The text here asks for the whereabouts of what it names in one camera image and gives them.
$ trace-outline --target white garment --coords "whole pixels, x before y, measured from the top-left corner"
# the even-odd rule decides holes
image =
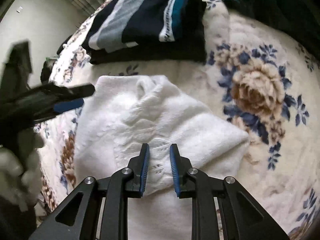
[[[129,239],[191,237],[191,200],[180,200],[173,188],[167,189],[173,184],[172,143],[193,167],[220,179],[236,175],[249,145],[246,132],[214,116],[165,76],[100,77],[78,123],[78,182],[109,177],[139,155],[142,143],[150,146],[144,197],[128,204]]]

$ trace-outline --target floral bedsheet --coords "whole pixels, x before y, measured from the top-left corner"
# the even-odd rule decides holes
[[[101,75],[164,74],[212,112],[247,131],[251,142],[237,179],[289,234],[299,239],[320,210],[318,147],[320,65],[288,35],[207,2],[206,64],[186,61],[91,65],[80,46],[92,14],[68,41],[51,80],[73,86]],[[53,210],[76,185],[73,169],[76,109],[38,125],[43,194]]]

